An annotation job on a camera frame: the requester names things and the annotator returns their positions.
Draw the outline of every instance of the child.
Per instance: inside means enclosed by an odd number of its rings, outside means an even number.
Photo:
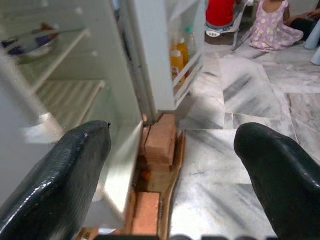
[[[286,49],[304,33],[284,24],[290,18],[288,0],[261,0],[253,26],[250,46],[262,52]]]
[[[235,4],[240,5],[242,0],[208,0],[206,10],[206,24],[209,28],[222,30],[231,27],[239,11]]]

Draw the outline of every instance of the refrigerator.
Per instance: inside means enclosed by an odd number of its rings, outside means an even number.
[[[203,67],[204,1],[0,0],[0,18],[1,41],[41,23],[58,33],[27,63],[0,49],[0,206],[64,133],[105,120],[111,152],[84,227],[122,228],[144,124],[175,111]],[[196,52],[173,79],[171,42],[187,27]]]

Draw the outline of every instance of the orange juice bottle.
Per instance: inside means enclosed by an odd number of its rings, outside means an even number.
[[[189,62],[189,50],[188,50],[188,45],[186,44],[185,38],[182,37],[180,39],[179,44],[176,46],[176,49],[179,50],[182,53],[183,56],[183,65],[184,67],[188,64]]]
[[[171,72],[172,72],[172,80],[175,80],[176,77],[182,72],[184,69],[184,57],[179,50],[171,51]],[[185,82],[185,76],[181,79],[182,83]]]

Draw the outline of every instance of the marble floor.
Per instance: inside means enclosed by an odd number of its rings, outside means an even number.
[[[176,113],[186,129],[184,166],[173,198],[171,235],[275,233],[234,151],[237,128],[266,125],[297,141],[320,164],[320,66],[296,45],[261,54],[244,44],[205,46],[203,73]]]

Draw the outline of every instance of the refrigerator shelf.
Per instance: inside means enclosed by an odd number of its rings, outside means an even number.
[[[203,65],[199,62],[192,70],[191,74],[186,78],[182,87],[177,91],[174,96],[175,107],[178,108],[185,96],[190,91],[190,88],[194,84],[195,80],[197,79],[198,75],[201,73]]]
[[[68,131],[85,122],[105,85],[103,80],[51,80],[41,87],[37,95]]]
[[[180,80],[186,75],[186,73],[190,70],[190,68],[195,64],[196,61],[199,60],[201,56],[201,52],[197,52],[191,60],[188,62],[188,64],[184,67],[184,69],[179,73],[179,75],[174,79],[173,86],[177,86]]]
[[[32,93],[37,92],[41,88],[80,40],[88,35],[89,31],[87,29],[60,33],[56,49],[48,56],[29,64],[19,65],[19,69],[30,85]]]
[[[169,23],[174,22],[177,18],[179,18],[184,12],[186,12],[188,9],[190,9],[194,4],[199,2],[200,0],[179,0],[170,17],[169,17]]]

